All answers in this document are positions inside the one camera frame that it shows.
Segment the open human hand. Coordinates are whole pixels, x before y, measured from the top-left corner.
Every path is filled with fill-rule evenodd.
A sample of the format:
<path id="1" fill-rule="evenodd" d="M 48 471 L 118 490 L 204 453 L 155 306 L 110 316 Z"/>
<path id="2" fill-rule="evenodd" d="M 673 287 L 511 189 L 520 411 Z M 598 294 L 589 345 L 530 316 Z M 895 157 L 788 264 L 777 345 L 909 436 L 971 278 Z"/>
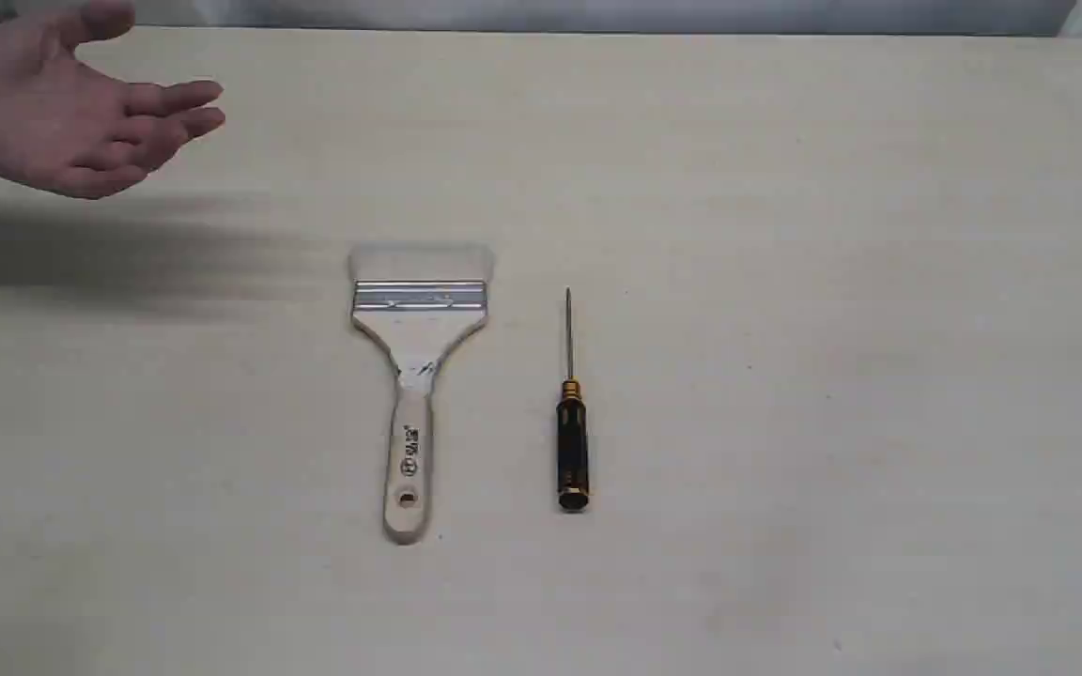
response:
<path id="1" fill-rule="evenodd" d="M 136 25 L 129 1 L 82 1 L 0 23 L 0 178 L 98 200 L 137 187 L 226 123 L 223 87 L 117 80 L 79 47 Z"/>

